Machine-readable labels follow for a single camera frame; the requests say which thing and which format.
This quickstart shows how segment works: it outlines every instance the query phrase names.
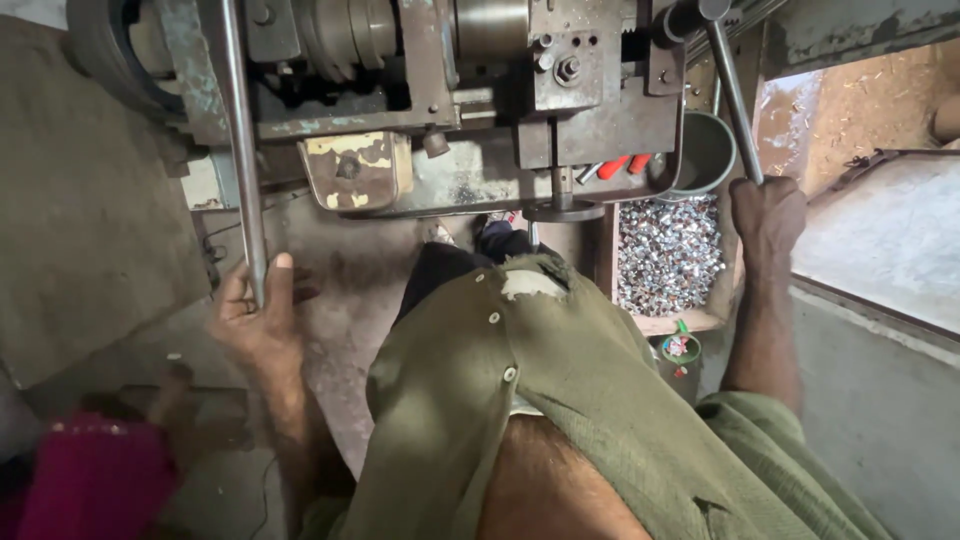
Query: red handle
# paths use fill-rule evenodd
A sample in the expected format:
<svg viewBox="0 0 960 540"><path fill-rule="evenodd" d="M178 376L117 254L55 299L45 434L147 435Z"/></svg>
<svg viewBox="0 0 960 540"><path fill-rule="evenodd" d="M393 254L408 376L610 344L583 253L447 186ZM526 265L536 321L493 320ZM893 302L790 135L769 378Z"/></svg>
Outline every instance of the red handle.
<svg viewBox="0 0 960 540"><path fill-rule="evenodd" d="M627 167L627 172L630 174L639 174L643 170L643 167L647 166L647 161L650 160L650 154L637 154L632 160L630 160L630 166Z"/></svg>
<svg viewBox="0 0 960 540"><path fill-rule="evenodd" d="M623 156L616 161L607 161L600 167L600 170L597 171L597 178L600 180L609 180L616 174L616 171L620 170L620 167L622 167L629 158L630 156Z"/></svg>

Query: black trousers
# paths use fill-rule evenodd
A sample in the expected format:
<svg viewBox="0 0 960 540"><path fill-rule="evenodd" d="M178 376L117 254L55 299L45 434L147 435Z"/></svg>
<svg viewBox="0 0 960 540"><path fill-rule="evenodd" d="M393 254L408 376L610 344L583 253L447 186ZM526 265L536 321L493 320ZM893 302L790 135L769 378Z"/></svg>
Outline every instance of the black trousers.
<svg viewBox="0 0 960 540"><path fill-rule="evenodd" d="M400 313L396 316L394 326L440 285L456 280L477 268L493 268L503 264L507 257L529 255L534 252L527 232L514 231L506 221L490 223L477 238L476 247L477 252L470 253L457 246L440 242L424 244L417 258L417 264L414 265L414 271L410 275L410 281L407 282L407 288L403 291ZM543 244L540 245L537 253L558 257L556 252Z"/></svg>

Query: fingernail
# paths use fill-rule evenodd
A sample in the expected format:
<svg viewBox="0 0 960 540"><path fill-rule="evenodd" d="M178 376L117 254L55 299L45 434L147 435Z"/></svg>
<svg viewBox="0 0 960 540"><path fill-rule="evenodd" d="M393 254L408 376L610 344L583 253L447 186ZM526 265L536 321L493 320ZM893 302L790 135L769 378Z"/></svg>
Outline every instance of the fingernail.
<svg viewBox="0 0 960 540"><path fill-rule="evenodd" d="M276 267L277 268L293 268L294 267L294 258L289 253L281 253L276 256Z"/></svg>

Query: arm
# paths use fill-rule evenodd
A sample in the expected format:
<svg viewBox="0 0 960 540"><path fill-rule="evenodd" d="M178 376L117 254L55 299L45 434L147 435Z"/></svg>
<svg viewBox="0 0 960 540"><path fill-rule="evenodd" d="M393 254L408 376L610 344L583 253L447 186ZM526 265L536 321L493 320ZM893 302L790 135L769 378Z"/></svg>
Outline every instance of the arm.
<svg viewBox="0 0 960 540"><path fill-rule="evenodd" d="M321 495L349 495L353 478L301 374L303 342L293 311L293 266L290 255L276 257L260 310L251 299L247 265L231 270L217 291L207 329L231 349L262 392L274 428L287 530L296 537L307 505Z"/></svg>
<svg viewBox="0 0 960 540"><path fill-rule="evenodd" d="M721 390L754 392L800 414L803 390L793 340L790 252L804 230L806 198L788 178L731 184L733 223L747 283Z"/></svg>

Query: metal bucket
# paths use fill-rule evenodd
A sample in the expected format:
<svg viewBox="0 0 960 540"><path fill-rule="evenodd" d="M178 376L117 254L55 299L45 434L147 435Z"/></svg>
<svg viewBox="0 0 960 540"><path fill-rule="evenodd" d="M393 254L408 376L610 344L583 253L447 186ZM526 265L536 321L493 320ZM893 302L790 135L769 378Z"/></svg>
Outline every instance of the metal bucket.
<svg viewBox="0 0 960 540"><path fill-rule="evenodd" d="M710 192L727 178L735 159L736 141L723 120L707 112L685 111L680 178L657 200L675 203Z"/></svg>

